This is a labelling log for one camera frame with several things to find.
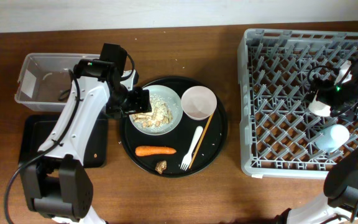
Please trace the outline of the cream paper cup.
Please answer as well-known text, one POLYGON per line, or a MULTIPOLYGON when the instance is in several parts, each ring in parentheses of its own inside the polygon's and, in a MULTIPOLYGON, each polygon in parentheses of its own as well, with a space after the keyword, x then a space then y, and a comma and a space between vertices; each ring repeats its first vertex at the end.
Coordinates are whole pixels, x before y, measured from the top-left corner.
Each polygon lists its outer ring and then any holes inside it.
POLYGON ((329 117, 331 114, 331 107, 318 101, 317 95, 314 96, 313 101, 308 105, 308 110, 316 116, 329 117))

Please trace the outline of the blue plastic cup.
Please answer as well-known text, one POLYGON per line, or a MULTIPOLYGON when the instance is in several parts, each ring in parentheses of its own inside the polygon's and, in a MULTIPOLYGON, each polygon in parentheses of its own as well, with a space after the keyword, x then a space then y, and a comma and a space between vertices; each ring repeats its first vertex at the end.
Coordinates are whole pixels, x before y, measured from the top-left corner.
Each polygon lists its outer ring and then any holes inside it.
POLYGON ((320 137, 315 141, 316 147, 328 153, 338 150, 350 137, 349 130, 341 124, 334 124, 319 133, 320 137))

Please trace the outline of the grey plate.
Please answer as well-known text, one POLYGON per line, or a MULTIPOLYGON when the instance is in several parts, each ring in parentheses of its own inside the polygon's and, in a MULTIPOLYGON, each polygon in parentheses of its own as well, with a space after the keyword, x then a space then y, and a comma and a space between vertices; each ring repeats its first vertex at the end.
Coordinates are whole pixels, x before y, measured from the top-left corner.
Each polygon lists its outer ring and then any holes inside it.
POLYGON ((161 126, 160 128, 155 128, 155 129, 152 128, 143 129, 142 126, 135 123, 130 116, 129 118, 131 123, 140 132, 151 136, 159 136, 159 135, 167 134, 170 131, 174 130, 176 126, 179 124, 179 122, 181 121, 181 117, 183 115, 183 110, 181 108, 181 99, 178 96, 178 94, 171 88, 163 85, 151 85, 145 87, 144 89, 149 91, 150 96, 156 94, 163 98, 163 100, 167 103, 167 106, 172 111, 173 120, 170 124, 166 124, 161 126))

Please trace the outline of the white bowl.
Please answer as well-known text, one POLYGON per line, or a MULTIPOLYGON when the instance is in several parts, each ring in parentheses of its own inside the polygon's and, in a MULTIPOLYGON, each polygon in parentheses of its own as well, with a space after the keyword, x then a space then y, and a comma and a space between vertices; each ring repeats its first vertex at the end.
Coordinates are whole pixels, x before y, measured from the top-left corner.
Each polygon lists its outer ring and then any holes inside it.
POLYGON ((183 112, 193 120, 209 118, 218 105, 218 99, 212 90, 205 86, 193 86, 181 96, 183 112))

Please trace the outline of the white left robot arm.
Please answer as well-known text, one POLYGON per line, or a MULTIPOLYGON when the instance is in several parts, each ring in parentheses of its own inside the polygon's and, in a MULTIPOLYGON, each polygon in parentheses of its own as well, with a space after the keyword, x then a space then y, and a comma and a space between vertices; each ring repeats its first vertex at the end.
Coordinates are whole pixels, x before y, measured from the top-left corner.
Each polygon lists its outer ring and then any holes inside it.
POLYGON ((82 59, 70 70, 68 101, 47 139, 19 167, 4 193, 4 215, 9 193, 21 178, 29 210, 57 223, 104 223, 92 207, 93 184, 83 166, 86 146, 102 110, 113 118, 151 110, 149 91, 134 85, 137 73, 124 74, 125 64, 82 59))

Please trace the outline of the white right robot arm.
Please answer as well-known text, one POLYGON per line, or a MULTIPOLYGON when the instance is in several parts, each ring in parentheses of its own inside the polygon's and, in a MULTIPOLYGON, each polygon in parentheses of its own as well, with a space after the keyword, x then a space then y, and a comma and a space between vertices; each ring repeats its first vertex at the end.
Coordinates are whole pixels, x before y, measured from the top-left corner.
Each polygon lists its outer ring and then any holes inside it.
POLYGON ((323 193, 303 207, 287 209, 273 223, 342 223, 358 219, 358 148, 326 176, 323 193))

